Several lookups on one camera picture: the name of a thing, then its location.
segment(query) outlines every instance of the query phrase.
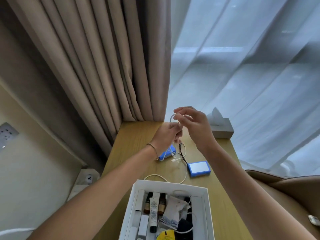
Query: desk surface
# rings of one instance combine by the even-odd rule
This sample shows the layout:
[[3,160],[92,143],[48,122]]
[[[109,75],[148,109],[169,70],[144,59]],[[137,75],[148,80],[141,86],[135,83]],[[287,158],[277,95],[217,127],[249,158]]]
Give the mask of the desk surface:
[[[148,142],[150,142],[160,125],[161,122],[123,122],[102,176],[106,175],[118,165],[126,161],[126,159],[137,153]],[[196,145],[188,134],[188,130],[185,128],[183,130],[181,140],[186,145],[187,162],[205,160],[202,154],[197,150]],[[217,141],[222,148],[225,149],[226,152],[229,153],[235,161],[237,161],[237,163],[239,163],[231,141],[229,139],[217,139]],[[144,177],[150,174],[160,174],[169,182],[179,183],[184,179],[185,173],[185,165],[182,163],[171,162],[170,160],[164,160],[161,162],[154,161],[151,163],[147,171],[141,176],[141,179],[144,179]],[[157,176],[152,176],[148,179],[163,181]],[[188,174],[184,184],[208,188],[215,240],[252,239],[237,210],[213,171],[209,176],[193,179],[190,179]],[[95,240],[117,240],[119,238],[130,191],[131,190],[129,190],[119,202],[113,214],[94,238]]]

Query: blue device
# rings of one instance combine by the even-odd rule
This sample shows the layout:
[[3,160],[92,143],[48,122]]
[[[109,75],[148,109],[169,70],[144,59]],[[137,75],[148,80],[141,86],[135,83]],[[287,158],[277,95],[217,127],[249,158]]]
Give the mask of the blue device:
[[171,156],[171,152],[173,152],[173,154],[176,154],[176,148],[173,145],[170,145],[170,147],[160,155],[159,157],[159,161],[163,161],[165,158],[170,157]]
[[211,169],[207,161],[188,163],[188,169],[190,177],[208,175],[211,173]]

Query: wall socket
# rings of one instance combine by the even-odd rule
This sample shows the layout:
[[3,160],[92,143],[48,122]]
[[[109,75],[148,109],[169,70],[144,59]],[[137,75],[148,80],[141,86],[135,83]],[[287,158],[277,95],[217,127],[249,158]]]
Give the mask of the wall socket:
[[0,151],[19,134],[9,123],[0,126]]

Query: hand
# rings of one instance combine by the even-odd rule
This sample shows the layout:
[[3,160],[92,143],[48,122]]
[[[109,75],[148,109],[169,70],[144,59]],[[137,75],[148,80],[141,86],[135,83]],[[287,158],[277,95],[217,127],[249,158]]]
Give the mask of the hand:
[[179,107],[173,112],[176,114],[173,118],[188,129],[199,151],[217,144],[204,113],[197,111],[194,107]]
[[165,152],[175,141],[180,142],[183,126],[178,123],[163,123],[154,134],[150,144],[153,145],[158,153],[158,157]]

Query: forearm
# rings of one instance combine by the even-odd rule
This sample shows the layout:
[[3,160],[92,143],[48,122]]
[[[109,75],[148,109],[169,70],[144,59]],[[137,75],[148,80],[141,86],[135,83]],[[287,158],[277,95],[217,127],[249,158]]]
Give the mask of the forearm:
[[200,150],[255,240],[315,238],[218,145]]
[[62,206],[34,231],[29,240],[91,240],[155,158],[154,149],[146,146]]

